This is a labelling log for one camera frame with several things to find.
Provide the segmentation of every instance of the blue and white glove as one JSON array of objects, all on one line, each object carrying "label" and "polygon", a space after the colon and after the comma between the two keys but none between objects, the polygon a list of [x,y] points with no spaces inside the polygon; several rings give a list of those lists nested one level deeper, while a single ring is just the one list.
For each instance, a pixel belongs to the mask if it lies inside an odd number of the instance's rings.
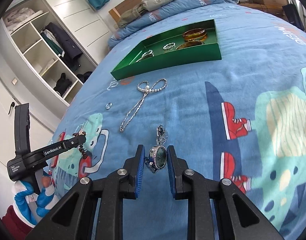
[{"label": "blue and white glove", "polygon": [[15,214],[23,223],[32,228],[37,224],[37,221],[29,208],[28,202],[36,200],[36,213],[38,216],[44,217],[59,201],[58,197],[54,194],[54,185],[51,183],[51,178],[46,172],[44,172],[42,181],[45,187],[41,190],[39,196],[34,193],[33,187],[26,181],[16,181],[12,189],[15,195],[13,204]]}]

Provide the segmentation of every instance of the watch face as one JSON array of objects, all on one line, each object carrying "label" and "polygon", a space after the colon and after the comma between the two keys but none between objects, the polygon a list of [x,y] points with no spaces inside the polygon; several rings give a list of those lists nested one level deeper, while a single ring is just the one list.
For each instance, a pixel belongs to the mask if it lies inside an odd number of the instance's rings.
[{"label": "watch face", "polygon": [[156,152],[156,164],[159,168],[163,168],[166,164],[166,151],[164,147],[159,147]]}]

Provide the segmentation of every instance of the open closet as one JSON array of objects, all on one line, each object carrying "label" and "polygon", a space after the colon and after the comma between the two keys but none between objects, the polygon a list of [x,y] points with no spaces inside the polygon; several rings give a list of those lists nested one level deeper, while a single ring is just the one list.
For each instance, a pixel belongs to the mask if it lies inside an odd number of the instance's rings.
[{"label": "open closet", "polygon": [[[10,13],[21,9],[26,11],[25,8],[34,11],[33,18],[28,17],[21,26],[7,26],[12,20]],[[66,26],[57,19],[45,0],[27,0],[8,10],[3,20],[6,32],[27,65],[18,64],[14,73],[37,98],[43,97],[44,105],[61,118],[85,79],[96,68],[95,62],[69,35]],[[51,27],[60,33],[52,33]],[[65,42],[81,53],[77,52],[70,58],[70,51],[63,46]]]}]

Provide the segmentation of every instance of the maroon sleeve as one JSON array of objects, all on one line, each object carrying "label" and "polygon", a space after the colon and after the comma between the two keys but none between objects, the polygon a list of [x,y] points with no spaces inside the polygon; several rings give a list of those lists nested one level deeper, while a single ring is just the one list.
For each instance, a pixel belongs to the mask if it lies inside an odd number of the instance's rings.
[{"label": "maroon sleeve", "polygon": [[24,240],[26,235],[32,230],[31,227],[18,218],[13,206],[8,207],[7,213],[2,217],[2,222],[15,240]]}]

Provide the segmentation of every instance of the green box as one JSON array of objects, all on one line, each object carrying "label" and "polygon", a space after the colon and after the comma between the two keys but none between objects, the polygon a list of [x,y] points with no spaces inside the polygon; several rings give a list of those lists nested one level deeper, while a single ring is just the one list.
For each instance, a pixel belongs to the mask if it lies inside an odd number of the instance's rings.
[{"label": "green box", "polygon": [[[204,28],[207,39],[204,44],[175,50],[185,43],[182,34],[186,31]],[[175,43],[172,50],[164,51],[163,46]],[[149,57],[136,62],[142,54],[152,50],[154,57]],[[150,72],[157,69],[184,65],[189,63],[222,59],[219,50],[215,21],[207,20],[181,26],[141,41],[124,59],[111,71],[116,80]]]}]

